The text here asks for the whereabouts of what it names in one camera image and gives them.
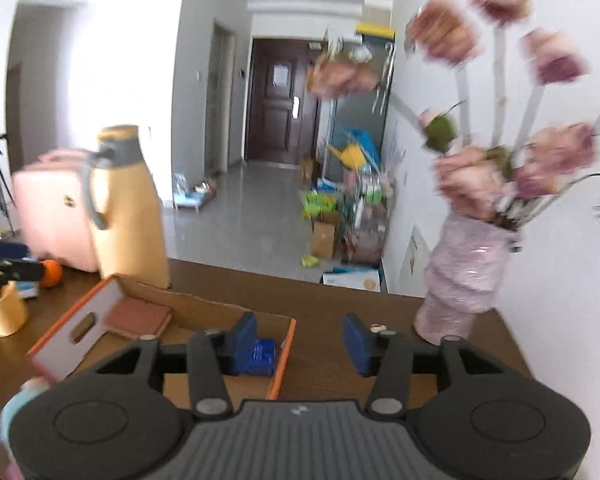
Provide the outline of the small cardboard box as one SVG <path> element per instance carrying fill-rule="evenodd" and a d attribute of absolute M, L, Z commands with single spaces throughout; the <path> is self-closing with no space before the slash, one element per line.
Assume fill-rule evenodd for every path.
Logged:
<path fill-rule="evenodd" d="M 310 254 L 316 258 L 331 259 L 336 247 L 336 223 L 315 221 L 310 239 Z"/>

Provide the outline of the light blue fluffy ball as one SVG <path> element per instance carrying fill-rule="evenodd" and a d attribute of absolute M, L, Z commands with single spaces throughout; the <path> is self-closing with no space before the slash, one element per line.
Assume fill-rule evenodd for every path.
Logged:
<path fill-rule="evenodd" d="M 0 442 L 7 456 L 12 458 L 9 430 L 17 413 L 29 402 L 50 388 L 50 382 L 42 376 L 24 382 L 18 392 L 4 405 L 0 414 Z"/>

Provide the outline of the pink textured vase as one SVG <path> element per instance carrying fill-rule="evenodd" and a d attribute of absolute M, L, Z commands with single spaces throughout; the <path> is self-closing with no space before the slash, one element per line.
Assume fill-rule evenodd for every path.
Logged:
<path fill-rule="evenodd" d="M 519 244 L 516 231 L 450 212 L 426 267 L 415 333 L 436 346 L 446 336 L 468 338 L 478 316 L 494 308 Z"/>

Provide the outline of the brown notebook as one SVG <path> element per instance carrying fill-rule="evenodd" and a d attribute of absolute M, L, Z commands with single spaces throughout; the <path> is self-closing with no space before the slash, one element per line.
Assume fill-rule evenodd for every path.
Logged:
<path fill-rule="evenodd" d="M 159 337 L 172 318 L 171 309 L 145 300 L 123 298 L 108 313 L 104 326 L 108 332 L 129 339 Z"/>

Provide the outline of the orange fruit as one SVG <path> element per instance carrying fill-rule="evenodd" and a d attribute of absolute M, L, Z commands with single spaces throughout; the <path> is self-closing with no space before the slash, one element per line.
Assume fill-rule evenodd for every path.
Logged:
<path fill-rule="evenodd" d="M 64 267 L 56 260 L 47 259 L 42 261 L 44 266 L 44 274 L 41 278 L 40 285 L 45 288 L 53 288 L 58 286 L 62 280 Z"/>

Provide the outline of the white flat board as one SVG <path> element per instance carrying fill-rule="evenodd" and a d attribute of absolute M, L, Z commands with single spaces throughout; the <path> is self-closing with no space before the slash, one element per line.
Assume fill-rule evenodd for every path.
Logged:
<path fill-rule="evenodd" d="M 418 226 L 413 226 L 399 276 L 399 292 L 405 296 L 425 298 L 425 273 L 431 252 Z"/>

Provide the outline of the yellow box on fridge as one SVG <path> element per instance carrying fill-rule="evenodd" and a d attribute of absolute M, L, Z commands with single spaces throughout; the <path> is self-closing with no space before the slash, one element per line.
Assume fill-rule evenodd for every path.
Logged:
<path fill-rule="evenodd" d="M 396 31 L 390 26 L 378 25 L 366 22 L 358 22 L 355 33 L 363 37 L 382 38 L 385 40 L 396 40 Z"/>

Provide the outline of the dark brown door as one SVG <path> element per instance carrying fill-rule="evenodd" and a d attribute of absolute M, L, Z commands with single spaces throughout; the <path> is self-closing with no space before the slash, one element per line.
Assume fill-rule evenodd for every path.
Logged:
<path fill-rule="evenodd" d="M 326 42 L 253 40 L 245 154 L 248 162 L 298 166 L 314 154 L 321 104 L 306 88 Z"/>

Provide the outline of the dried pink roses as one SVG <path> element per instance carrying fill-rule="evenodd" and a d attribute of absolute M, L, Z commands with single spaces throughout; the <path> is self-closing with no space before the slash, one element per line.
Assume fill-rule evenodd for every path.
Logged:
<path fill-rule="evenodd" d="M 533 88 L 513 145 L 503 142 L 506 121 L 506 32 L 526 20 L 532 0 L 469 0 L 493 30 L 494 122 L 489 144 L 471 131 L 466 68 L 480 53 L 468 16 L 452 0 L 429 0 L 405 26 L 404 50 L 422 52 L 428 61 L 452 68 L 457 101 L 447 110 L 410 108 L 405 117 L 437 154 L 438 190 L 450 212 L 441 236 L 496 238 L 511 242 L 521 229 L 570 188 L 583 182 L 578 172 L 592 166 L 600 136 L 595 122 L 550 127 L 532 126 L 546 87 L 572 84 L 586 73 L 584 59 L 561 32 L 536 28 L 521 39 L 533 77 Z"/>

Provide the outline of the grey refrigerator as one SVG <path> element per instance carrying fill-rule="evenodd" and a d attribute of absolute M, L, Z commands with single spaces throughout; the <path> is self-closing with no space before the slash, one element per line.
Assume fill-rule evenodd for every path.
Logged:
<path fill-rule="evenodd" d="M 369 92 L 351 94 L 329 102 L 330 116 L 325 143 L 343 150 L 355 141 L 355 133 L 362 131 L 370 138 L 377 154 L 380 154 L 394 69 L 394 40 L 361 35 L 355 41 L 339 40 L 338 47 L 355 61 L 370 61 L 379 82 Z"/>

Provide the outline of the pink mini suitcase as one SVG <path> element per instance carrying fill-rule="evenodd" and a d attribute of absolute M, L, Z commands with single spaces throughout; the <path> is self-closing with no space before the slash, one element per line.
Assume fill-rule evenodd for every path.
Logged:
<path fill-rule="evenodd" d="M 12 174 L 21 235 L 36 258 L 83 272 L 98 270 L 82 193 L 87 151 L 60 148 Z"/>

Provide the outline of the yellow blue toy pile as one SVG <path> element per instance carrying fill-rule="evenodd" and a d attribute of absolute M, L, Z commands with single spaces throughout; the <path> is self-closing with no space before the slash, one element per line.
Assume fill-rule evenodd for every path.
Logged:
<path fill-rule="evenodd" d="M 381 161 L 372 137 L 366 131 L 355 128 L 343 128 L 341 133 L 347 143 L 342 148 L 327 144 L 329 153 L 349 170 L 361 171 L 363 167 L 370 167 L 378 174 Z"/>

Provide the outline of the blue tissue pack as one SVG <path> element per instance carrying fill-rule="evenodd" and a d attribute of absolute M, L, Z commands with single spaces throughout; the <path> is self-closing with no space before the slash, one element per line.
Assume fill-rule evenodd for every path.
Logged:
<path fill-rule="evenodd" d="M 274 339 L 257 339 L 244 370 L 246 375 L 273 377 L 276 371 L 278 345 Z"/>

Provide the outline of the yellow thermos jug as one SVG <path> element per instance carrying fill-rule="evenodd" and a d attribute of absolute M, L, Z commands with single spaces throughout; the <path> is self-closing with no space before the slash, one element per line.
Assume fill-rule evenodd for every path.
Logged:
<path fill-rule="evenodd" d="M 162 207 L 134 125 L 102 129 L 86 155 L 82 194 L 103 278 L 171 285 Z"/>

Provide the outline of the yellow ceramic mug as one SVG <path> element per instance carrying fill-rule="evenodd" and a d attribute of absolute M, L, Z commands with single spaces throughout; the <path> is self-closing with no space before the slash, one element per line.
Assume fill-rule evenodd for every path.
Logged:
<path fill-rule="evenodd" d="M 0 291 L 0 338 L 17 333 L 27 323 L 28 317 L 16 283 L 8 282 Z"/>

